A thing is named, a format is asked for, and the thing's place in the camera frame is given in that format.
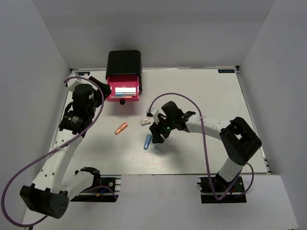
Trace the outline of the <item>blue transparent correction tape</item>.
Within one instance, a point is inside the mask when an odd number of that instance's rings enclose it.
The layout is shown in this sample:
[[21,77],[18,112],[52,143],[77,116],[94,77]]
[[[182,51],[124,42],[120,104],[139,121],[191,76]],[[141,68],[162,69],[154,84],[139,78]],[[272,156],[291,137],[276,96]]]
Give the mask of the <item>blue transparent correction tape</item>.
[[148,150],[151,141],[152,141],[152,135],[151,134],[147,134],[146,138],[145,138],[145,141],[144,141],[144,145],[143,145],[143,149],[144,150]]

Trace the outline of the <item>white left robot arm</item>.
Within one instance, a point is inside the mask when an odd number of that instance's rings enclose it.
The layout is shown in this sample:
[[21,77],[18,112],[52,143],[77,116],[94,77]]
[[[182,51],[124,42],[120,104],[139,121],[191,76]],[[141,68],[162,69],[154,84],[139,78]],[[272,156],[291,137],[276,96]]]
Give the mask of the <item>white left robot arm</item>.
[[88,80],[89,83],[83,83],[80,78],[70,77],[65,83],[72,93],[72,101],[65,107],[53,152],[32,184],[20,190],[22,200],[31,211],[59,219],[66,212],[69,201],[84,190],[97,191],[101,187],[100,171],[93,167],[83,167],[72,178],[63,180],[87,130],[101,114],[96,109],[103,108],[105,99],[111,94],[108,84],[94,77]]

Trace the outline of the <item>orange highlighter pen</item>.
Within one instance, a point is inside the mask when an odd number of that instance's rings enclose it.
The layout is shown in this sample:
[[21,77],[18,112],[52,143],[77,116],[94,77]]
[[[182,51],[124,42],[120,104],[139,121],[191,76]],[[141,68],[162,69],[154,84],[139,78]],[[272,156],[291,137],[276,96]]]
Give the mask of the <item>orange highlighter pen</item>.
[[128,127],[128,124],[126,122],[122,123],[116,130],[115,135],[120,134],[124,129]]

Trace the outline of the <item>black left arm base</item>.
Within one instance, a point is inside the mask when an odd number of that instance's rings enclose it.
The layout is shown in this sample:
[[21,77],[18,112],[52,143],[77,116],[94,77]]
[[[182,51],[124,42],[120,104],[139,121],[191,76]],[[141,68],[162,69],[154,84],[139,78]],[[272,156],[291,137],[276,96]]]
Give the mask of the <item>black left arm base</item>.
[[80,193],[71,202],[115,203],[121,186],[120,175],[101,176],[97,187],[91,187]]

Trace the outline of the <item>pink drawer with black knob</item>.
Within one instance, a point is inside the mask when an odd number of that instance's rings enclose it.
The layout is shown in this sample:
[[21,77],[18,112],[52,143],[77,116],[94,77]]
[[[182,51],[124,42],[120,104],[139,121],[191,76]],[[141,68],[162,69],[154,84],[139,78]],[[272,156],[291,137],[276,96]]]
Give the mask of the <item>pink drawer with black knob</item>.
[[139,101],[140,77],[136,74],[110,75],[107,83],[110,86],[111,94],[107,97],[109,102],[119,102],[124,105],[126,102]]

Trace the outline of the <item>grey lead case orange cap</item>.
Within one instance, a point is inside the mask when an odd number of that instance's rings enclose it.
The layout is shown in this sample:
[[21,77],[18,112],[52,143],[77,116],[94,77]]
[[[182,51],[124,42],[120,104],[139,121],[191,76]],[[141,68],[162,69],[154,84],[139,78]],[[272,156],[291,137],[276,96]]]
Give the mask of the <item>grey lead case orange cap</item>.
[[135,94],[116,94],[115,96],[118,97],[118,98],[133,98],[133,97],[136,97]]

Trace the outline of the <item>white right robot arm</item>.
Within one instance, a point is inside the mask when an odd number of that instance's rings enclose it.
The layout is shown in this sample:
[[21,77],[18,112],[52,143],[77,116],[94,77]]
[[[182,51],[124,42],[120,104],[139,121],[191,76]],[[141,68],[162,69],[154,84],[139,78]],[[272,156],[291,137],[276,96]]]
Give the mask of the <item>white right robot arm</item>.
[[193,111],[184,113],[173,101],[164,104],[162,111],[160,113],[154,108],[147,110],[147,116],[154,119],[149,127],[153,144],[164,143],[175,129],[204,134],[223,143],[228,157],[215,176],[217,187],[222,191],[233,187],[234,178],[262,146],[260,138],[241,117],[230,121],[202,118]]

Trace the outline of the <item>green highlighter pen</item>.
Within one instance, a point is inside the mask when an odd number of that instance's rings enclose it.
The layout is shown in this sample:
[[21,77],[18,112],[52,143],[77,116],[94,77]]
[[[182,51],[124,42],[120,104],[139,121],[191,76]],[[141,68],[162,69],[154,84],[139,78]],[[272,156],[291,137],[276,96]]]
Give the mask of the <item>green highlighter pen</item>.
[[156,154],[160,153],[160,144],[158,143],[155,143],[154,145],[154,151]]

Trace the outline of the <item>white staples box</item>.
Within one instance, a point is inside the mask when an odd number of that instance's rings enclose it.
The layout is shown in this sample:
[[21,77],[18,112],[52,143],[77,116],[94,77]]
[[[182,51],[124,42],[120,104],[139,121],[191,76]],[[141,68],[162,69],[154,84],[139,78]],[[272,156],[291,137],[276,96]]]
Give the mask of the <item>white staples box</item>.
[[151,124],[151,120],[149,118],[145,118],[145,119],[140,120],[141,126],[146,126],[146,125],[149,125],[149,124]]

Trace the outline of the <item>blue highlighter pen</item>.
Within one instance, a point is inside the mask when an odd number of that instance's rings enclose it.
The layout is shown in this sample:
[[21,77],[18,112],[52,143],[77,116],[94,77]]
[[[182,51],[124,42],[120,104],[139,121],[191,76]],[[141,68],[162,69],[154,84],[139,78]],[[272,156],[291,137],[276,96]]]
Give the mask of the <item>blue highlighter pen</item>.
[[115,94],[136,94],[137,89],[135,87],[116,87]]

